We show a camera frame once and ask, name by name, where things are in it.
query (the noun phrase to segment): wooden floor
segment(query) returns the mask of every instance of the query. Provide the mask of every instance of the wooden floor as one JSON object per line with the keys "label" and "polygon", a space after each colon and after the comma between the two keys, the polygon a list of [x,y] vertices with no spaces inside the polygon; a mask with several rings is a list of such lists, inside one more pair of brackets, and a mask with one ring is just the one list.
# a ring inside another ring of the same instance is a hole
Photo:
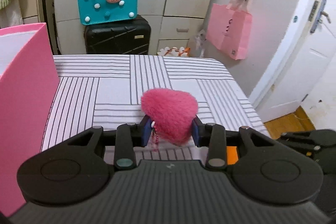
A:
{"label": "wooden floor", "polygon": [[279,138],[283,132],[315,129],[302,107],[299,107],[294,113],[266,122],[265,126],[273,139]]}

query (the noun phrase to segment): black suitcase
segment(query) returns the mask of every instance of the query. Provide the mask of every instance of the black suitcase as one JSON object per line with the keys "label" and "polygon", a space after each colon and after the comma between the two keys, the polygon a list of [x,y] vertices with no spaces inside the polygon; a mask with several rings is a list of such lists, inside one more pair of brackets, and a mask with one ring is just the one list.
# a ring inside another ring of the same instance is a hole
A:
{"label": "black suitcase", "polygon": [[142,16],[133,20],[88,25],[87,54],[148,54],[151,27]]}

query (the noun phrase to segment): white door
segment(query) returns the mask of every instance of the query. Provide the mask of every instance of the white door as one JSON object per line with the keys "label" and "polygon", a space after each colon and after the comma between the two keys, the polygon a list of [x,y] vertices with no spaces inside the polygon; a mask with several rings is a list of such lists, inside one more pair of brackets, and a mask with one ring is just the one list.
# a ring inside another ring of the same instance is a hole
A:
{"label": "white door", "polygon": [[336,0],[327,0],[326,18],[309,34],[295,58],[286,64],[271,90],[256,110],[263,122],[294,112],[325,72],[336,52]]}
{"label": "white door", "polygon": [[319,79],[308,97],[302,102],[316,129],[336,130],[336,54],[326,72]]}

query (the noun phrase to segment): white tablecloth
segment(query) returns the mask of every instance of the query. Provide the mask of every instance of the white tablecloth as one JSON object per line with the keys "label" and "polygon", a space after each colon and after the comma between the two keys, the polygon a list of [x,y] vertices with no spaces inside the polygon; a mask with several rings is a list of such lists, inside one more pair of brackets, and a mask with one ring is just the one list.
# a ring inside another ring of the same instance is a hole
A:
{"label": "white tablecloth", "polygon": [[[54,56],[60,84],[51,106],[41,150],[46,150],[91,126],[116,129],[140,122],[142,93],[168,88],[191,93],[198,101],[198,117],[227,130],[250,126],[268,135],[261,119],[225,66],[214,59],[150,55]],[[184,147],[160,140],[135,148],[140,159],[183,160],[206,158],[207,148],[196,148],[192,139]],[[105,161],[113,162],[114,147]]]}

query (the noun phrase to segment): pink paper bag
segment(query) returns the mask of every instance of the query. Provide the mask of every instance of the pink paper bag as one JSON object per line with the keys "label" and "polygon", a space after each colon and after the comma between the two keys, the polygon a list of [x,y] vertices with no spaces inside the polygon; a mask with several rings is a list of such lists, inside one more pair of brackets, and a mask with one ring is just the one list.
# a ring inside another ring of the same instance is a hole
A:
{"label": "pink paper bag", "polygon": [[213,4],[206,39],[218,50],[234,60],[245,59],[252,27],[252,15],[242,0],[231,0],[229,5]]}
{"label": "pink paper bag", "polygon": [[41,150],[58,83],[45,23],[0,29],[0,211],[6,216],[25,202],[16,172]]}

